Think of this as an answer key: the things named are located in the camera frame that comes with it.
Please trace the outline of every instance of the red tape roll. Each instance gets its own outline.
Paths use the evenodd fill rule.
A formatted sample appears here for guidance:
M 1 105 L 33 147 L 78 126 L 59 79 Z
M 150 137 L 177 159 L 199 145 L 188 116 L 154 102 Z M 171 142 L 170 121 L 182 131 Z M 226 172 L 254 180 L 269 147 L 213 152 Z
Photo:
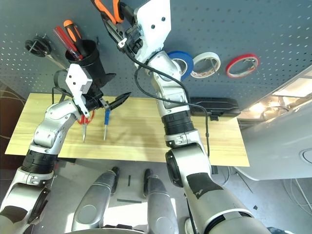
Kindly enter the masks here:
M 245 72 L 242 72 L 242 73 L 239 73 L 239 74 L 232 74 L 230 73 L 230 69 L 232 66 L 234 66 L 236 63 L 240 62 L 240 61 L 243 61 L 243 60 L 247 60 L 247 59 L 250 59 L 250 60 L 254 60 L 253 62 L 253 66 L 251 66 L 250 68 L 247 69 L 247 71 Z M 229 77 L 229 78 L 242 78 L 242 77 L 245 77 L 249 74 L 251 74 L 252 72 L 254 72 L 254 70 L 259 66 L 260 64 L 260 60 L 258 58 L 257 55 L 255 54 L 245 54 L 245 55 L 240 55 L 236 58 L 234 58 L 227 66 L 226 66 L 226 75 Z

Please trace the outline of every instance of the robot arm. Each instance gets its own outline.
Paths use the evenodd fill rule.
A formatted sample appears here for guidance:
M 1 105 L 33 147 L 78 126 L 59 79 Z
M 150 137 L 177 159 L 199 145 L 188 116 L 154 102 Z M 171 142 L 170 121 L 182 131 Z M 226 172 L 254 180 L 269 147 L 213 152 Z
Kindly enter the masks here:
M 123 94 L 112 103 L 103 99 L 103 93 L 86 72 L 71 64 L 66 77 L 74 99 L 53 104 L 45 112 L 37 127 L 29 150 L 0 207 L 0 233 L 23 233 L 30 225 L 38 224 L 50 193 L 53 168 L 66 134 L 77 119 L 89 111 L 114 109 L 130 95 Z
M 69 128 L 80 117 L 72 100 L 50 106 L 0 208 L 0 233 L 23 233 L 42 219 L 53 168 Z
M 150 0 L 134 13 L 135 26 L 140 34 L 137 41 L 141 41 L 142 46 L 134 52 L 125 37 L 118 43 L 118 48 L 139 69 L 145 63 L 144 68 L 158 71 L 149 74 L 156 96 L 168 100 L 157 100 L 166 145 L 171 148 L 166 153 L 168 173 L 172 183 L 183 188 L 199 232 L 269 234 L 263 224 L 229 190 L 212 180 L 208 155 L 191 121 L 188 97 L 175 81 L 180 81 L 180 67 L 162 51 L 171 29 L 170 1 Z M 173 79 L 160 75 L 159 71 Z

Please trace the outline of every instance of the black case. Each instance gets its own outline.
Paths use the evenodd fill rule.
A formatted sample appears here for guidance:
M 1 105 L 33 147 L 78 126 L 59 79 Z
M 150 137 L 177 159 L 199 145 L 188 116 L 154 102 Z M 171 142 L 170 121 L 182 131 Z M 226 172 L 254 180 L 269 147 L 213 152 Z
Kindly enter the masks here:
M 219 97 L 191 97 L 190 102 L 204 107 L 210 114 L 211 120 L 218 120 L 220 116 L 235 117 L 240 114 L 238 103 L 235 99 Z M 204 116 L 204 112 L 191 106 L 192 116 Z

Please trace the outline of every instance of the white tape roll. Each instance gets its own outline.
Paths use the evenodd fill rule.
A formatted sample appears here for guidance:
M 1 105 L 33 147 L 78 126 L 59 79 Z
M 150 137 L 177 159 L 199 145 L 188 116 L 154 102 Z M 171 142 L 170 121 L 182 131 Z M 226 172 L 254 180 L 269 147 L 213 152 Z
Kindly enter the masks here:
M 207 70 L 205 72 L 195 72 L 194 70 L 191 72 L 191 76 L 194 77 L 194 78 L 198 78 L 198 79 L 201 79 L 201 78 L 206 78 L 206 77 L 209 77 L 211 76 L 212 74 L 215 73 L 215 71 L 219 70 L 220 66 L 221 66 L 221 61 L 220 61 L 220 58 L 219 56 L 216 54 L 216 53 L 213 53 L 213 52 L 205 52 L 205 53 L 202 53 L 200 55 L 197 55 L 194 59 L 193 59 L 193 62 L 194 62 L 194 67 L 197 63 L 199 63 L 200 61 L 203 61 L 203 60 L 212 60 L 212 62 L 214 63 L 214 68 L 212 67 L 210 70 Z

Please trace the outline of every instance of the tape roll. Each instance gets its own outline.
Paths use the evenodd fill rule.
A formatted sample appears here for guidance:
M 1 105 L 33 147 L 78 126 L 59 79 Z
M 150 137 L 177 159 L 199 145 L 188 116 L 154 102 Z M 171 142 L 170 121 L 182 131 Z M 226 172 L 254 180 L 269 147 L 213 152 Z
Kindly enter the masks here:
M 253 65 L 251 67 L 249 67 L 246 71 L 238 73 L 238 74 L 234 74 L 230 72 L 230 69 L 238 62 L 243 61 L 243 60 L 250 60 Z M 240 55 L 236 58 L 234 58 L 227 66 L 226 66 L 226 75 L 229 78 L 242 78 L 245 77 L 247 75 L 249 75 L 250 73 L 254 72 L 254 70 L 259 66 L 260 64 L 260 60 L 258 58 L 257 55 L 255 54 L 245 54 L 245 55 Z
M 168 56 L 181 67 L 181 80 L 184 80 L 191 74 L 194 68 L 191 55 L 183 51 L 172 51 L 168 53 Z
M 204 61 L 204 60 L 211 60 L 212 62 L 214 61 L 214 67 L 212 67 L 211 69 L 205 71 L 205 72 L 195 72 L 195 71 L 192 71 L 191 72 L 191 76 L 194 77 L 194 78 L 198 78 L 198 79 L 201 79 L 201 78 L 206 78 L 206 77 L 209 77 L 211 75 L 213 75 L 215 73 L 215 71 L 218 71 L 220 66 L 221 66 L 221 61 L 220 61 L 220 58 L 219 56 L 214 53 L 214 52 L 205 52 L 205 53 L 202 53 L 200 55 L 197 55 L 194 59 L 193 59 L 193 62 L 194 62 L 194 66 L 201 62 L 201 61 Z

